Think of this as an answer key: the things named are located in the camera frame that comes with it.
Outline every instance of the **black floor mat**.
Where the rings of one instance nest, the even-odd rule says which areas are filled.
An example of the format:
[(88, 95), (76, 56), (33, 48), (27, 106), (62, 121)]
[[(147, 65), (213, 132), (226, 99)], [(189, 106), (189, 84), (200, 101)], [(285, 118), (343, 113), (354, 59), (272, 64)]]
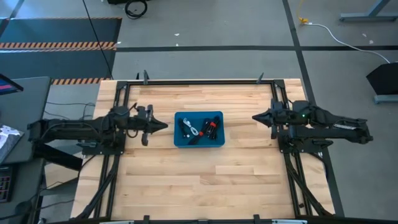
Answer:
[[(99, 41), (117, 42), (121, 19), (92, 19)], [(11, 19), (0, 42), (96, 42), (88, 19)]]
[[(104, 53), (112, 69), (116, 52), (105, 50)], [(0, 62), (0, 73), (9, 78), (109, 78), (100, 50), (1, 53)]]

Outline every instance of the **yellow plug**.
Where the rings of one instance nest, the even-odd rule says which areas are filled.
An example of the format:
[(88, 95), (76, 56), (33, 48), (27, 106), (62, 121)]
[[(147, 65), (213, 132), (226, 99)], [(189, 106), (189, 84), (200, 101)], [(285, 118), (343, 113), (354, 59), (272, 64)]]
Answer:
[(308, 19), (306, 19), (306, 18), (301, 18), (301, 17), (299, 17), (298, 19), (300, 19), (300, 22), (301, 22), (302, 24), (308, 23)]

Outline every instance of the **white cable on floor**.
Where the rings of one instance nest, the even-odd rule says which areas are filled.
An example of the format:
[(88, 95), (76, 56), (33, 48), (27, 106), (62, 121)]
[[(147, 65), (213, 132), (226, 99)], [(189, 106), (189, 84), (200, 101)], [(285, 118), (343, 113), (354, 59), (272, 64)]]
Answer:
[(346, 44), (346, 43), (344, 43), (344, 42), (338, 40), (338, 39), (331, 33), (330, 29), (327, 28), (327, 27), (324, 26), (324, 25), (321, 25), (321, 24), (313, 24), (312, 22), (306, 22), (306, 23), (303, 23), (303, 24), (304, 24), (304, 25), (308, 25), (308, 26), (320, 26), (320, 27), (323, 27), (323, 28), (325, 28), (325, 29), (329, 32), (329, 34), (331, 35), (331, 37), (334, 38), (334, 40), (337, 41), (338, 43), (341, 43), (341, 44), (343, 44), (343, 45), (345, 45), (345, 46), (347, 46), (347, 47), (351, 47), (352, 49), (355, 49), (355, 50), (358, 50), (358, 51), (376, 54), (376, 55), (380, 56), (381, 58), (383, 58), (387, 63), (390, 63), (390, 61), (388, 61), (387, 58), (385, 58), (383, 55), (381, 55), (381, 54), (379, 54), (379, 53), (377, 53), (377, 52), (374, 52), (374, 51), (371, 51), (371, 50), (362, 50), (362, 49), (353, 47), (353, 46), (351, 46), (350, 44)]

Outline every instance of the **white cable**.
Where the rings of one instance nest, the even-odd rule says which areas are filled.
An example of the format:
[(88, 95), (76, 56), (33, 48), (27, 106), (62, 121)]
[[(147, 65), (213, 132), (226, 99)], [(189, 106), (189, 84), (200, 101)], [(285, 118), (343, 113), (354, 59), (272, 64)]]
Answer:
[(387, 63), (390, 63), (390, 61), (388, 61), (388, 59), (386, 59), (383, 55), (381, 55), (381, 54), (379, 54), (379, 53), (377, 53), (377, 52), (374, 52), (374, 51), (371, 51), (371, 50), (362, 50), (362, 49), (353, 47), (353, 46), (351, 46), (350, 44), (346, 44), (346, 43), (344, 43), (344, 42), (338, 40), (338, 39), (331, 33), (330, 29), (327, 28), (327, 27), (324, 26), (324, 25), (321, 25), (321, 24), (313, 24), (312, 22), (306, 22), (306, 23), (304, 23), (304, 25), (308, 25), (308, 26), (320, 26), (320, 27), (323, 27), (323, 28), (325, 28), (327, 31), (329, 31), (329, 34), (331, 35), (332, 38), (334, 38), (335, 41), (337, 41), (337, 42), (339, 42), (339, 43), (341, 43), (341, 44), (343, 44), (343, 45), (345, 45), (345, 46), (347, 46), (347, 47), (351, 47), (352, 49), (358, 50), (358, 51), (376, 54), (376, 55), (380, 56), (381, 58), (383, 58)]
[(192, 127), (191, 122), (189, 122), (189, 120), (187, 120), (186, 118), (184, 118), (184, 124), (191, 129), (191, 132), (194, 136), (197, 136), (199, 134), (199, 132), (194, 127)]

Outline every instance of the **table leg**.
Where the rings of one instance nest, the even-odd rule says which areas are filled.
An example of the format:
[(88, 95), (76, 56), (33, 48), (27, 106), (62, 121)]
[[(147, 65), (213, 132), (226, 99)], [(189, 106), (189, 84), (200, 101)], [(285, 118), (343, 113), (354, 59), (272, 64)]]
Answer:
[(365, 13), (342, 13), (340, 21), (395, 21), (398, 18), (398, 13), (380, 13), (390, 0), (378, 0), (372, 8)]
[(376, 95), (374, 96), (374, 103), (398, 103), (398, 95)]

